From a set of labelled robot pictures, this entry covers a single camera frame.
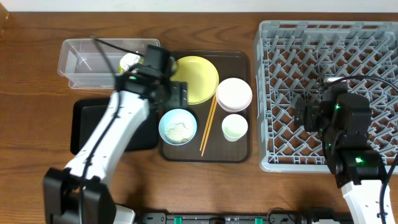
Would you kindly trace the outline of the light blue bowl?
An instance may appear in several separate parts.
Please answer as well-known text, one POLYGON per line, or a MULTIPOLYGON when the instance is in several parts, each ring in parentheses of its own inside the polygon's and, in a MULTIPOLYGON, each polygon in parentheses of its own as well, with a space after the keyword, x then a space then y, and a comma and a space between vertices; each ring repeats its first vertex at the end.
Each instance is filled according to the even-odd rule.
POLYGON ((191 124, 193 126, 194 131, 193 131, 193 136, 189 141, 191 141, 196 134, 197 121, 196 121, 195 117, 191 114, 191 112, 189 112, 187 110, 183 110, 183 109, 170 110, 170 111, 166 112, 166 114, 164 114, 163 117, 161 117, 161 119, 159 121, 159 134, 160 134, 161 138, 168 144, 171 144, 173 146, 181 146, 181 145, 187 143, 186 142, 183 144, 172 144, 171 142, 169 142, 166 139, 165 129, 166 129, 166 126, 171 123, 191 124))

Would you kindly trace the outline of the white paper waste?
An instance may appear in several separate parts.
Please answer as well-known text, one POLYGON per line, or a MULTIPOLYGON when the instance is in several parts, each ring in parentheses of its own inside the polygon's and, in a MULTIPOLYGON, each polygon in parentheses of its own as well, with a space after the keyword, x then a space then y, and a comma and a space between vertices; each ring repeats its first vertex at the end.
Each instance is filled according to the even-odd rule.
POLYGON ((137 54, 127 53, 122 59, 119 61, 119 73, 124 73, 128 70, 132 65, 137 63, 143 63, 144 57, 141 57, 137 54))

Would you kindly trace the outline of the white cup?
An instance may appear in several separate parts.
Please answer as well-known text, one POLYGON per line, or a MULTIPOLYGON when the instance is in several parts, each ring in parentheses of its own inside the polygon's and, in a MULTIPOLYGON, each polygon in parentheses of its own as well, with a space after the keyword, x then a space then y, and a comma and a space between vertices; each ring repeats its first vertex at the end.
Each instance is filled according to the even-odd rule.
POLYGON ((222 121, 222 132, 227 141, 235 142, 248 131, 248 122, 239 114, 230 114, 222 121))

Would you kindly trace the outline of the rice leftovers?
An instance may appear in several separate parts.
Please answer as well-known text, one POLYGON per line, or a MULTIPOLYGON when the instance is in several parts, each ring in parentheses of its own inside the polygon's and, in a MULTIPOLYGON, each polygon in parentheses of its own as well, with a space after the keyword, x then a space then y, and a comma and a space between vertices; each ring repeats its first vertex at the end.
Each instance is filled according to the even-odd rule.
POLYGON ((171 123, 166 126, 165 137, 172 144, 183 144, 193 136, 193 126, 186 123, 171 123))

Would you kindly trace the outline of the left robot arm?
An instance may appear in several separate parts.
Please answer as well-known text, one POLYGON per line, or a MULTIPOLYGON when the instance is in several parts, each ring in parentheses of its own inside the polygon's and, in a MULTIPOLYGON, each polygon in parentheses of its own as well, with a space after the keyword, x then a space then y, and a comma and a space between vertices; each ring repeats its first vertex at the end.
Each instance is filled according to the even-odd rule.
POLYGON ((64 169, 50 168, 43 179, 46 223, 133 223, 133 209, 116 204, 109 185, 116 166, 151 100, 186 106, 186 82, 120 75, 95 130, 64 169))

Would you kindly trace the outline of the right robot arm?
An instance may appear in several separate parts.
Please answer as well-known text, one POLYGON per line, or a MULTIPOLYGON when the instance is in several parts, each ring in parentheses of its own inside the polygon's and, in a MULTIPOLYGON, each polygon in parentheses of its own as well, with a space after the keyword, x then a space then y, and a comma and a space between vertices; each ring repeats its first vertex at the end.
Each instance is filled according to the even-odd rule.
POLYGON ((369 100, 350 93, 346 82, 334 82, 325 85, 321 101, 299 98, 294 108, 294 125, 320 135, 327 166, 354 223, 394 223, 388 186, 393 170, 368 144, 369 100))

